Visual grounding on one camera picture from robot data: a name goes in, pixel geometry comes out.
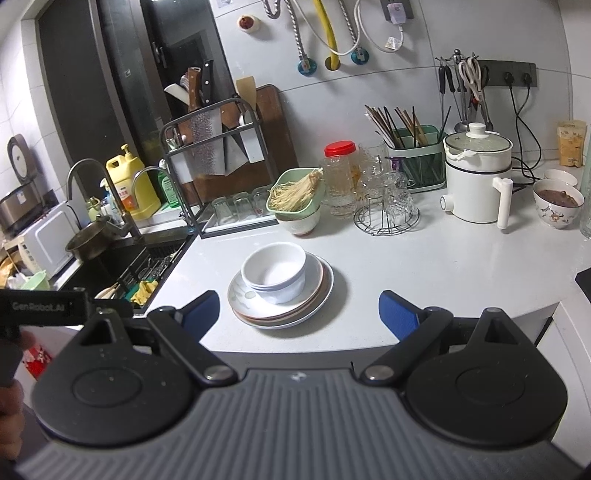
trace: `human hand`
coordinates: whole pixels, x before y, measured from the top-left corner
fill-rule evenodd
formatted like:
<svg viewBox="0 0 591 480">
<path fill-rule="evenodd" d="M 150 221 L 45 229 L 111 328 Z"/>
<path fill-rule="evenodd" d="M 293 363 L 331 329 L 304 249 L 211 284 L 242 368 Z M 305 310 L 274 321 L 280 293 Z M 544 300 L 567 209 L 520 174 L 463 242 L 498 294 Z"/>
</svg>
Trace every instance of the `human hand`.
<svg viewBox="0 0 591 480">
<path fill-rule="evenodd" d="M 35 336 L 31 332 L 21 332 L 18 345 L 23 350 L 29 349 L 35 345 Z M 21 451 L 21 433 L 25 427 L 23 396 L 17 380 L 10 387 L 0 387 L 0 458 L 15 460 Z"/>
</svg>

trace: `wooden cutting board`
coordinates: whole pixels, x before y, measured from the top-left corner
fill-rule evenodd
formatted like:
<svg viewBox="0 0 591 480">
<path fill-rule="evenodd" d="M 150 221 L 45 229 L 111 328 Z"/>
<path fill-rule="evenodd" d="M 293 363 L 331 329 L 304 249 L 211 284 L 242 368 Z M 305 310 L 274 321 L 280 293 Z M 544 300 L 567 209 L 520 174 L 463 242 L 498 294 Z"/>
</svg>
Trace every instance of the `wooden cutting board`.
<svg viewBox="0 0 591 480">
<path fill-rule="evenodd" d="M 262 133 L 271 161 L 277 165 L 279 175 L 290 168 L 297 168 L 296 152 L 281 105 L 280 93 L 274 85 L 256 89 L 256 111 L 262 121 Z M 231 128 L 238 125 L 240 112 L 235 103 L 222 108 L 222 122 Z M 246 163 L 227 177 L 200 175 L 193 180 L 203 202 L 218 197 L 251 192 L 257 187 L 274 183 L 269 178 L 264 162 Z"/>
</svg>

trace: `yellow bottle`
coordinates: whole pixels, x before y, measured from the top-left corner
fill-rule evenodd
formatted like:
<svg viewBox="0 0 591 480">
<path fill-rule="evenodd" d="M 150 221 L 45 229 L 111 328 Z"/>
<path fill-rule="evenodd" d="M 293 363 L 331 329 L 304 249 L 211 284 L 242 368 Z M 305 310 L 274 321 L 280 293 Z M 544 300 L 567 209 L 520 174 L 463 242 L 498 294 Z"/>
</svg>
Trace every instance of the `yellow bottle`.
<svg viewBox="0 0 591 480">
<path fill-rule="evenodd" d="M 125 209 L 131 213 L 134 220 L 146 220 L 160 208 L 160 199 L 152 187 L 148 173 L 144 172 L 135 183 L 135 197 L 138 201 L 136 205 L 131 194 L 131 184 L 134 181 L 134 175 L 144 168 L 144 164 L 129 152 L 128 144 L 123 145 L 121 150 L 125 152 L 125 156 L 117 155 L 111 158 L 106 164 L 107 171 L 113 179 Z"/>
</svg>

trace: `dish soap bottle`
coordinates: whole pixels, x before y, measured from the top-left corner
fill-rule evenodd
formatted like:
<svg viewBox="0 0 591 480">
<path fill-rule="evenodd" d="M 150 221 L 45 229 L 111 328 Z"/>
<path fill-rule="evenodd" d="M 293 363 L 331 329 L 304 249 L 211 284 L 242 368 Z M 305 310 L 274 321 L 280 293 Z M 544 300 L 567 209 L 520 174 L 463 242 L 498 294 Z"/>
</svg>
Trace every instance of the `dish soap bottle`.
<svg viewBox="0 0 591 480">
<path fill-rule="evenodd" d="M 166 160 L 165 159 L 160 160 L 160 162 L 158 163 L 158 166 L 161 169 L 168 171 L 168 168 L 166 167 Z M 158 184 L 160 185 L 160 188 L 162 188 L 162 191 L 164 192 L 164 196 L 168 200 L 169 207 L 171 207 L 171 208 L 178 207 L 178 205 L 179 205 L 178 197 L 177 197 L 176 192 L 174 191 L 173 184 L 170 181 L 170 178 L 163 171 L 158 172 Z"/>
<path fill-rule="evenodd" d="M 129 152 L 129 145 L 121 147 L 125 156 L 117 155 L 111 158 L 107 163 L 107 171 L 113 179 L 117 189 L 117 194 L 131 216 L 135 221 L 146 220 L 151 217 L 161 206 L 158 195 L 150 182 L 148 173 L 144 172 L 135 184 L 135 203 L 131 192 L 131 185 L 134 181 L 134 175 L 144 168 L 144 164 L 138 157 L 134 157 Z"/>
</svg>

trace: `rice cooker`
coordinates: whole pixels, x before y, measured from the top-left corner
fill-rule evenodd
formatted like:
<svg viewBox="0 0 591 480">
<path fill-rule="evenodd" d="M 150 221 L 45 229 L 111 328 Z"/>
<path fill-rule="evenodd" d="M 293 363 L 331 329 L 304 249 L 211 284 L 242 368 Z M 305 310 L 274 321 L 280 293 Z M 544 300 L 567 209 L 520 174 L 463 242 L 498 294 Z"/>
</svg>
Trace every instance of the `rice cooker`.
<svg viewBox="0 0 591 480">
<path fill-rule="evenodd" d="M 496 222 L 505 229 L 513 191 L 513 143 L 486 131 L 484 124 L 468 128 L 443 140 L 448 193 L 441 197 L 441 208 L 467 222 Z"/>
</svg>

